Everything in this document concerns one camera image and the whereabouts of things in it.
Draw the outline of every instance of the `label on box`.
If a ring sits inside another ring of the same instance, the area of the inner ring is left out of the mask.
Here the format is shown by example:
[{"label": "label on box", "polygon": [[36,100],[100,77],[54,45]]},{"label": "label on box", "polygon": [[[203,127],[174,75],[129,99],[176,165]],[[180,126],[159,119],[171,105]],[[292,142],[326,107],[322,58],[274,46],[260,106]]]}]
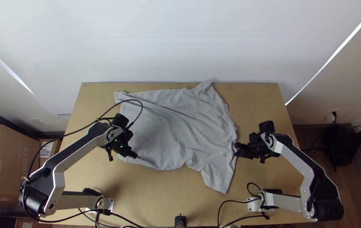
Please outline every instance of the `label on box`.
[{"label": "label on box", "polygon": [[49,157],[51,155],[51,151],[52,151],[52,147],[54,146],[54,142],[50,142],[48,143],[46,146],[44,146],[42,149],[41,149],[41,152],[40,152],[40,157]]},{"label": "label on box", "polygon": [[23,227],[22,228],[33,228],[33,223],[23,223]]}]

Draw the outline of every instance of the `power outlet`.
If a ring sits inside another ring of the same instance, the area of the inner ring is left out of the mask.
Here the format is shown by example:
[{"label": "power outlet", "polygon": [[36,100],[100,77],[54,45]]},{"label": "power outlet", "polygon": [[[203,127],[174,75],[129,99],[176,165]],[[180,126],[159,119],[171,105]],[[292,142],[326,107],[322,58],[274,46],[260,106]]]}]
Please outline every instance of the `power outlet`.
[{"label": "power outlet", "polygon": [[337,113],[338,111],[339,111],[339,109],[333,109],[330,114],[325,116],[327,123],[333,123],[335,121],[336,117],[332,113],[333,112]]}]

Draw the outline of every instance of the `metal bracket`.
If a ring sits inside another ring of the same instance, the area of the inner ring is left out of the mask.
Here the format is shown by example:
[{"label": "metal bracket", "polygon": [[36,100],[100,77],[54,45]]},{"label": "metal bracket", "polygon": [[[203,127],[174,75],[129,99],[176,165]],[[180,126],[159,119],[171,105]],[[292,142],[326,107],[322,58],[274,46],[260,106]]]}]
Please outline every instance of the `metal bracket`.
[{"label": "metal bracket", "polygon": [[114,198],[103,198],[103,202],[101,203],[101,207],[99,209],[107,209],[113,212],[113,206],[114,206]]},{"label": "metal bracket", "polygon": [[[255,197],[248,197],[247,201],[251,201],[253,199],[255,199]],[[274,209],[266,210],[266,209],[261,208],[262,202],[263,202],[263,199],[261,197],[261,199],[247,203],[248,210],[250,212],[274,212]]]}]

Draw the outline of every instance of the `cardboard box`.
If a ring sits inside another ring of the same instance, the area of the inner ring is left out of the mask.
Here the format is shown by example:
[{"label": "cardboard box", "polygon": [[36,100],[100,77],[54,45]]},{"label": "cardboard box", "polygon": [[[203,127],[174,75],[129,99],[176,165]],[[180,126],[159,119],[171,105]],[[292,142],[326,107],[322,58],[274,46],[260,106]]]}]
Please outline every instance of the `cardboard box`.
[{"label": "cardboard box", "polygon": [[[44,145],[45,143],[51,141],[52,139],[39,139],[40,146]],[[53,155],[59,152],[59,149],[61,148],[62,141],[61,140],[55,140],[49,144],[47,144],[42,150],[40,154],[40,167],[44,165],[44,163]]]},{"label": "cardboard box", "polygon": [[[0,206],[18,203],[22,176],[39,149],[37,140],[0,125]],[[38,169],[39,158],[32,170]]]},{"label": "cardboard box", "polygon": [[33,219],[16,219],[14,228],[51,228],[52,224],[39,223]]}]

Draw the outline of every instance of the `wooden floor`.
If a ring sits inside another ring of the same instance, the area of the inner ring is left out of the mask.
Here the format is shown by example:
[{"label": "wooden floor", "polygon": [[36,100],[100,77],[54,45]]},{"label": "wooden floor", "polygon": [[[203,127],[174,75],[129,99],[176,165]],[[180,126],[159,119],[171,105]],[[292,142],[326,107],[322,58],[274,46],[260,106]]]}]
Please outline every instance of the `wooden floor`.
[{"label": "wooden floor", "polygon": [[[302,149],[310,148],[315,138],[323,131],[322,128],[295,127],[294,128]],[[322,140],[319,140],[315,147],[321,147]],[[337,185],[344,206],[344,217],[339,221],[319,222],[319,223],[297,223],[290,224],[295,228],[361,228],[361,176],[356,162],[352,162],[345,167],[338,167],[334,172],[327,157],[321,151],[311,151],[308,154],[314,161],[320,164],[326,171],[327,176]],[[287,225],[275,224],[277,228],[287,228]],[[89,228],[94,226],[72,226],[72,225],[53,225],[53,228]],[[252,226],[261,228],[270,228],[266,226]]]}]

